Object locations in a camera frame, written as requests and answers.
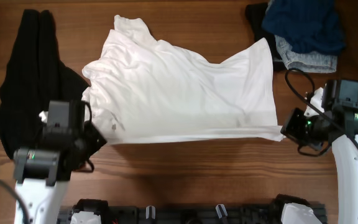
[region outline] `wooden surface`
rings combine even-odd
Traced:
[[[25,8],[49,9],[57,25],[60,58],[76,72],[97,60],[114,16],[142,18],[156,39],[193,50],[219,63],[249,47],[252,31],[243,1],[111,1],[88,3],[15,0],[0,4],[0,85]],[[347,36],[347,49],[336,74],[313,75],[317,86],[329,78],[358,79],[358,2],[342,0],[337,9]],[[308,82],[292,76],[300,92]],[[305,106],[275,74],[273,92],[279,124],[296,106]],[[267,203],[289,194],[325,203],[330,223],[337,222],[337,177],[332,153],[321,158],[299,156],[289,140],[233,139],[171,144],[103,147],[93,156],[94,174],[72,175],[64,205],[81,198],[108,200],[110,205],[216,205]],[[0,143],[0,178],[14,186],[12,162]],[[0,188],[0,223],[12,223],[14,201]]]

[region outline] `black folded garment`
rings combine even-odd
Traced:
[[[267,9],[267,2],[259,4],[251,4],[246,7],[246,18],[251,25],[251,29],[254,32],[254,41],[258,41],[262,38],[265,38],[268,46],[270,47],[270,52],[272,53],[272,58],[277,58],[281,60],[280,54],[277,52],[276,40],[273,34],[263,30],[262,21],[265,17]],[[283,62],[274,62],[273,69],[275,71],[286,70]]]
[[[0,139],[9,158],[22,146],[36,145],[39,113],[48,111],[50,100],[81,100],[87,87],[59,60],[51,13],[26,9],[0,87]]]

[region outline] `white cloth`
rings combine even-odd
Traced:
[[[261,137],[281,141],[272,58],[262,39],[220,64],[115,16],[83,100],[109,144]]]

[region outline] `wooden table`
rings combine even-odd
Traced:
[[[49,9],[55,18],[60,58],[79,74],[97,60],[113,29],[114,16],[142,18],[156,39],[193,50],[220,63],[252,45],[243,1],[129,1],[90,3],[87,0],[0,0],[0,86],[23,9]],[[337,9],[347,36],[347,49],[337,73],[316,74],[316,86],[329,78],[358,79],[358,2],[342,0]],[[300,92],[310,89],[304,78],[292,76]],[[273,79],[279,124],[294,107],[305,108],[285,84],[283,73]],[[296,153],[289,140],[230,139],[170,144],[106,146],[92,157],[94,174],[72,175],[63,201],[108,200],[110,205],[216,205],[268,203],[289,194],[325,203],[330,223],[337,222],[337,177],[332,153],[309,158]],[[14,166],[0,143],[0,178],[14,186]],[[12,223],[14,200],[0,188],[0,223]]]

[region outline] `light blue denim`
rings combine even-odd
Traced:
[[[270,0],[266,11],[269,10],[274,0]],[[277,52],[280,54],[284,66],[287,69],[298,68],[310,73],[336,72],[338,57],[335,55],[323,55],[318,52],[298,54],[292,52],[292,46],[283,38],[275,35]]]

